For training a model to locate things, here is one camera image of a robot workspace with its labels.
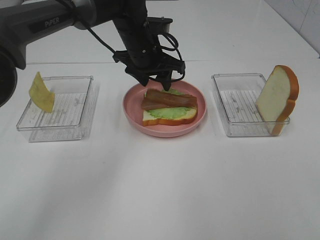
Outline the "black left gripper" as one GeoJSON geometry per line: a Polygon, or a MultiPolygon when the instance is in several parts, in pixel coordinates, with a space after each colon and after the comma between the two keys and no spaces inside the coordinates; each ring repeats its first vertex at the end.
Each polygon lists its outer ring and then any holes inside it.
{"type": "MultiPolygon", "coordinates": [[[[177,71],[181,75],[185,74],[184,61],[163,52],[163,50],[178,51],[178,41],[170,33],[152,34],[148,25],[138,29],[124,24],[117,25],[116,29],[126,50],[114,53],[113,59],[115,62],[122,62],[136,70],[158,73],[156,81],[161,83],[165,91],[168,91],[172,84],[171,70],[177,71]]],[[[147,86],[148,75],[139,71],[129,71],[128,74],[142,86],[147,86]]]]}

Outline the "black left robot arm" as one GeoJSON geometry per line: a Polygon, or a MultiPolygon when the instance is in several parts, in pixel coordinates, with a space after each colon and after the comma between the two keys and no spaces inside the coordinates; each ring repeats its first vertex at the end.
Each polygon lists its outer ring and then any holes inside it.
{"type": "Polygon", "coordinates": [[[143,0],[43,0],[3,7],[0,10],[0,103],[13,95],[17,69],[26,67],[28,44],[74,26],[91,32],[93,27],[113,22],[125,50],[113,53],[125,72],[146,86],[149,80],[168,90],[172,73],[185,76],[185,62],[170,52],[179,44],[169,32],[172,19],[149,17],[143,0]]]}

